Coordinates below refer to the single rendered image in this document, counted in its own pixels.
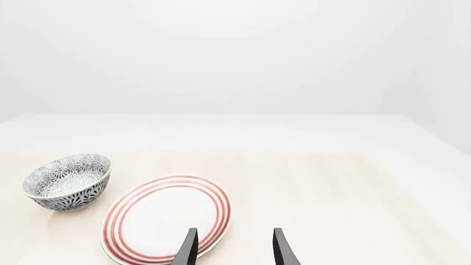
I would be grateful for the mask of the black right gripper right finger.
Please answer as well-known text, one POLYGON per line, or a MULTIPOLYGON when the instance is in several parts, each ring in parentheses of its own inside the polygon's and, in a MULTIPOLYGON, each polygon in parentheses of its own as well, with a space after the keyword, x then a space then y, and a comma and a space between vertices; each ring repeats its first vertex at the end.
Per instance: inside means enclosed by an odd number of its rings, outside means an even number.
POLYGON ((281 228, 276 227, 273 230, 272 249, 275 265, 301 265, 288 244, 283 229, 281 228))

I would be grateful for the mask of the blue patterned bowl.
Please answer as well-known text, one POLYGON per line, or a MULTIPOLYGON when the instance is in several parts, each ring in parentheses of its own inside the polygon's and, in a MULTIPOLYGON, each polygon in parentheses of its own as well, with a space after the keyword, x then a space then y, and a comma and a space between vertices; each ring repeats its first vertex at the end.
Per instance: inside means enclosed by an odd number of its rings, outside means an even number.
POLYGON ((36 168, 23 182, 24 194, 53 211, 84 208, 106 189, 109 158, 100 154, 65 156, 36 168))

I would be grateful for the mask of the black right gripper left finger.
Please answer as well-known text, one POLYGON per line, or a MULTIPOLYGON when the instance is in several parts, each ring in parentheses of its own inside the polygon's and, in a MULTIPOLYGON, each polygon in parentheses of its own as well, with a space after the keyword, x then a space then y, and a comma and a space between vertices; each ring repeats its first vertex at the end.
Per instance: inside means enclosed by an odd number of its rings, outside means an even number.
POLYGON ((183 244, 175 255, 171 265, 196 265, 199 249, 198 230, 195 227, 189 229, 183 244))

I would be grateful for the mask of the white plate with red rings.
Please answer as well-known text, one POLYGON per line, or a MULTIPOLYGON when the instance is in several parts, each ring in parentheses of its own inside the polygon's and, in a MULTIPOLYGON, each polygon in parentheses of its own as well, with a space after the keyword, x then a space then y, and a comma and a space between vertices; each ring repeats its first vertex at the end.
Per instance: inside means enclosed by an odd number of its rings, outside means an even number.
POLYGON ((118 265, 169 265, 189 229, 198 232, 198 256, 213 249, 230 226, 227 192, 208 178, 168 176, 120 196, 102 220, 100 242, 118 265))

